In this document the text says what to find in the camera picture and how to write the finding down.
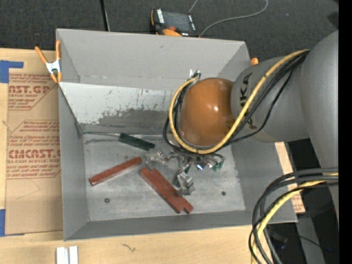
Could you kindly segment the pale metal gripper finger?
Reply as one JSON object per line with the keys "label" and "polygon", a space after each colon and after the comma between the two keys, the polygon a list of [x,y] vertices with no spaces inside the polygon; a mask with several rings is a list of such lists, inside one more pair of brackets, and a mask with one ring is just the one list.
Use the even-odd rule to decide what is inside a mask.
{"label": "pale metal gripper finger", "polygon": [[185,171],[178,170],[172,179],[172,184],[180,196],[190,195],[194,191],[194,181]]}
{"label": "pale metal gripper finger", "polygon": [[148,151],[145,153],[146,164],[161,163],[164,164],[168,162],[168,157],[163,151]]}

